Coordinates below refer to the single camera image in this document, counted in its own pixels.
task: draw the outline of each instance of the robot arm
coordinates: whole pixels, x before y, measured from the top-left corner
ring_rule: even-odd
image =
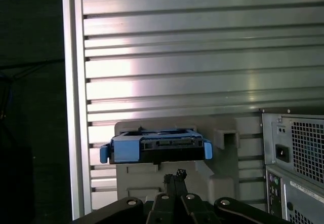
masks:
[[[288,224],[290,222],[232,198],[221,198],[214,205],[188,193],[186,171],[179,169],[176,175],[164,177],[165,192],[154,201],[143,203],[138,198],[126,197],[83,216],[72,224],[104,223],[245,223]]]

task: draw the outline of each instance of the label sticker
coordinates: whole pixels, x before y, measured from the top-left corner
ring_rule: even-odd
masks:
[[[313,197],[314,199],[317,199],[318,201],[321,201],[323,204],[324,204],[324,198],[322,198],[321,196],[313,193],[312,191],[304,188],[304,187],[301,187],[300,185],[290,181],[290,185],[297,188],[298,190],[304,192],[305,194],[309,195],[310,197]]]

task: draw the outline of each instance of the metal rack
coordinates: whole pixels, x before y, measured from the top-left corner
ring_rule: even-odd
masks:
[[[117,199],[115,167],[98,158],[115,124],[167,117],[236,119],[253,145],[242,198],[264,207],[254,113],[323,102],[321,2],[63,0],[73,218]]]

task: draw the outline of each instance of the blue drive tray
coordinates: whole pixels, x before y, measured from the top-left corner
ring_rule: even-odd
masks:
[[[100,148],[100,162],[155,163],[207,160],[212,144],[191,129],[123,132]]]

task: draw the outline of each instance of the ventilation grille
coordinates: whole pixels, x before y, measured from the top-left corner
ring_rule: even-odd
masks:
[[[324,183],[324,126],[294,122],[292,138],[296,171]]]
[[[301,213],[299,213],[297,210],[295,210],[295,216],[289,215],[290,222],[295,224],[314,224],[309,219],[304,217]]]

